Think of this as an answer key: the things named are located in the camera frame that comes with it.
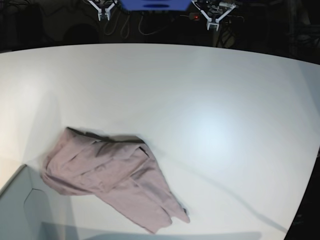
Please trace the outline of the grey cardboard box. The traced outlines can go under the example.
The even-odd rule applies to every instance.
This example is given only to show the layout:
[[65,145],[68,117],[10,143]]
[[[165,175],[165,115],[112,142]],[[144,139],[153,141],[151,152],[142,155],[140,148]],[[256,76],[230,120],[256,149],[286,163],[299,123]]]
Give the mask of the grey cardboard box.
[[2,240],[78,240],[71,199],[22,165],[0,190]]

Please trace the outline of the blue plastic bin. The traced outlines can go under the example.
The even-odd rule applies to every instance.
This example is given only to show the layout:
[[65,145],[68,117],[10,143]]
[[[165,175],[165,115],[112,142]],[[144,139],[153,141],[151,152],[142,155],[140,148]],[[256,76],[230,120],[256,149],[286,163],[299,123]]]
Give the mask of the blue plastic bin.
[[120,0],[128,11],[185,11],[191,0]]

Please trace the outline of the pink t-shirt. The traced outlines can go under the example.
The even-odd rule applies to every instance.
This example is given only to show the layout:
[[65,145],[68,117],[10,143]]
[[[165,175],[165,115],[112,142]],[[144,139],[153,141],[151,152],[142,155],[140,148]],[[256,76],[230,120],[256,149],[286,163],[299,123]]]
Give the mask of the pink t-shirt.
[[173,218],[190,222],[156,157],[139,139],[116,140],[67,127],[40,176],[61,195],[96,196],[152,234]]

